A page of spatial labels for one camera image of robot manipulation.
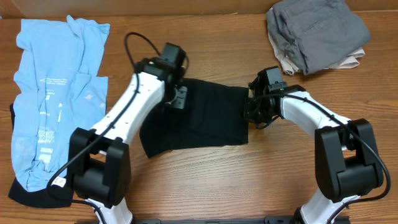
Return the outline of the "black t-shirt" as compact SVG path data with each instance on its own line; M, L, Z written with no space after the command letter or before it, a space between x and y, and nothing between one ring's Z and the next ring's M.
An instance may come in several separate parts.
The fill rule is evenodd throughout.
M243 118L248 89L197 79L185 79L184 108L161 103L139 131L151 158L169 150L234 146L248 143L248 122Z

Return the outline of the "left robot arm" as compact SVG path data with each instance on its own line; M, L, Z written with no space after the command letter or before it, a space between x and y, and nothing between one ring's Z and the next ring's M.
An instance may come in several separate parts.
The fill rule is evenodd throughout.
M89 130L76 129L70 138L67 184L93 207L100 223L132 223L125 195L131 180L129 145L150 112L160 105L185 106L182 78L186 53L167 43L158 57L137 63L137 72L113 108Z

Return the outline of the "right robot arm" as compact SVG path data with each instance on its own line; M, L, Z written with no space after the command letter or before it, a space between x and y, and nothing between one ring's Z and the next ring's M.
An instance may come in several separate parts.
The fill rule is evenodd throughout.
M244 117L257 129L277 118L293 122L315 143L318 189L296 209L289 223L348 223L338 215L351 204L384 198L391 190L390 173L379 156L373 127L365 119L351 120L315 101L299 85L249 85L252 97Z

